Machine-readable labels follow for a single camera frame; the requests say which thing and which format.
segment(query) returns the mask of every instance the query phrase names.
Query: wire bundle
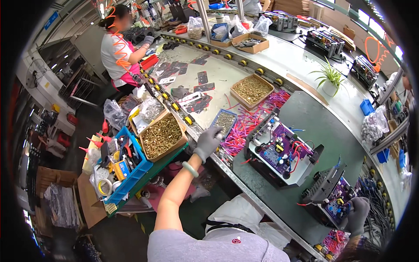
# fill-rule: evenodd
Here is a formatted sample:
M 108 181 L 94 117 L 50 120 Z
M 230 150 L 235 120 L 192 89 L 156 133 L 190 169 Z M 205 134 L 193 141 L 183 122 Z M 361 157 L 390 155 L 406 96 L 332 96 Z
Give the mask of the wire bundle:
M 364 230 L 369 233 L 370 242 L 385 247 L 392 234 L 386 201 L 373 179 L 358 178 L 358 182 L 361 185 L 358 195 L 370 200 L 370 212 Z
M 262 114 L 265 112 L 269 114 L 275 107 L 281 108 L 288 98 L 290 95 L 284 90 L 280 90 L 271 93 L 254 112 L 241 106 L 239 108 L 241 114 L 238 115 L 236 124 L 231 129 L 229 136 L 221 143 L 225 152 L 233 157 L 236 156 L 244 148 L 247 135 L 264 119 Z
M 329 235 L 323 240 L 324 246 L 329 251 L 332 251 L 334 257 L 338 257 L 348 242 L 348 237 L 345 232 L 340 230 L 331 230 Z

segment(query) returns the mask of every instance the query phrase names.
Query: white flower pot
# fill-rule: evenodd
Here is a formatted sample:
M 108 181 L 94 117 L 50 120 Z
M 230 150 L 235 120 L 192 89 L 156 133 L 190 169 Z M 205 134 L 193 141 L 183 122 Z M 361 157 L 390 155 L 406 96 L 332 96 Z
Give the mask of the white flower pot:
M 328 96 L 334 96 L 336 93 L 336 90 L 338 89 L 335 87 L 330 81 L 325 81 L 323 85 L 321 86 L 321 89 L 323 92 Z

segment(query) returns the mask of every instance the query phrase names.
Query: potted plant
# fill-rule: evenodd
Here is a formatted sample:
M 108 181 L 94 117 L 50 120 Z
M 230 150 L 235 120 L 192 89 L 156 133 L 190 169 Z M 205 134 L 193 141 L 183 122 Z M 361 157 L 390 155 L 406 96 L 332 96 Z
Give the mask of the potted plant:
M 323 85 L 322 89 L 328 96 L 334 97 L 338 93 L 339 88 L 341 87 L 341 83 L 345 79 L 341 79 L 341 72 L 338 71 L 335 67 L 332 67 L 329 63 L 329 60 L 327 60 L 327 58 L 326 58 L 326 61 L 327 61 L 328 67 L 320 64 L 323 67 L 321 71 L 313 71 L 313 72 L 310 72 L 310 74 L 322 73 L 323 74 L 322 76 L 316 78 L 316 80 L 322 79 L 320 83 L 318 84 L 316 90 L 319 88 L 321 84 L 329 83 L 328 85 Z

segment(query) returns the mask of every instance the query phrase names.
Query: orange air hose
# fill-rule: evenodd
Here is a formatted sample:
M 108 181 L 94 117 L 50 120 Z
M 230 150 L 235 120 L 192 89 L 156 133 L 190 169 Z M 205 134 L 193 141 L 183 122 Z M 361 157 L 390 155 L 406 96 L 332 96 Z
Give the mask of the orange air hose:
M 114 16 L 114 12 L 115 12 L 115 7 L 113 7 L 113 6 L 111 6 L 110 4 L 108 5 L 108 6 L 106 6 L 105 7 L 105 10 L 106 9 L 108 9 L 108 8 L 112 8 L 112 13 L 110 14 L 110 15 L 108 15 L 106 18 L 109 18 L 109 17 L 115 17 Z M 115 25 L 115 22 L 113 23 L 113 24 L 111 24 L 109 27 L 108 27 L 108 29 L 110 29 L 111 27 L 116 27 L 116 25 Z M 126 47 L 126 44 L 125 44 L 125 42 L 123 41 L 123 38 L 124 38 L 124 35 L 122 35 L 122 34 L 120 34 L 119 33 L 119 28 L 116 28 L 117 30 L 116 30 L 116 32 L 114 32 L 111 36 L 117 36 L 118 38 L 119 38 L 119 40 L 118 40 L 118 42 L 116 42 L 116 43 L 114 43 L 113 45 L 123 45 L 123 47 L 120 49 L 120 50 L 118 50 L 118 51 L 116 51 L 115 52 L 115 54 L 122 54 L 123 56 L 121 57 L 121 58 L 119 58 L 117 61 L 116 61 L 116 64 L 117 65 L 120 65 L 120 66 L 122 66 L 127 72 L 129 72 L 129 70 L 127 69 L 127 66 L 130 66 L 131 65 L 131 63 L 130 62 L 128 62 L 128 61 L 125 61 L 125 60 L 123 60 L 124 58 L 126 58 L 127 57 L 127 53 L 124 53 L 124 52 L 121 52 L 121 50 L 123 50 L 124 49 L 124 47 Z
M 373 39 L 374 41 L 376 41 L 377 42 L 377 57 L 375 58 L 375 60 L 374 61 L 372 61 L 371 59 L 370 59 L 370 56 L 368 55 L 368 48 L 367 48 L 367 42 L 368 42 L 368 40 L 369 39 Z M 384 39 L 386 39 L 387 40 L 387 43 L 388 43 L 388 45 L 391 47 L 391 44 L 394 44 L 394 42 L 393 41 L 390 41 L 389 39 L 388 39 L 388 36 L 387 36 L 387 34 L 385 34 L 384 35 Z M 375 37 L 372 37 L 372 36 L 369 36 L 369 37 L 367 37 L 366 39 L 365 39 L 365 54 L 367 55 L 367 58 L 368 58 L 368 60 L 372 63 L 372 64 L 374 64 L 374 63 L 377 63 L 375 66 L 374 66 L 374 69 L 377 71 L 377 72 L 379 72 L 380 70 L 381 70 L 381 62 L 384 62 L 384 58 L 385 57 L 387 57 L 387 54 L 389 54 L 390 52 L 388 51 L 388 50 L 384 50 L 384 53 L 383 53 L 383 55 L 381 56 L 381 58 L 380 59 L 378 59 L 378 57 L 380 56 L 380 42 L 375 38 Z

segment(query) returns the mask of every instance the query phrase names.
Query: brass screw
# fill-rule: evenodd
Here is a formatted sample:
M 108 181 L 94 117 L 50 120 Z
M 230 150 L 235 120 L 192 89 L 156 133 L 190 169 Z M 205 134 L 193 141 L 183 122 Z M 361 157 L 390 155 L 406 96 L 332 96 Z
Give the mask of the brass screw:
M 255 104 L 266 96 L 272 88 L 264 85 L 256 78 L 249 78 L 232 88 L 249 105 Z

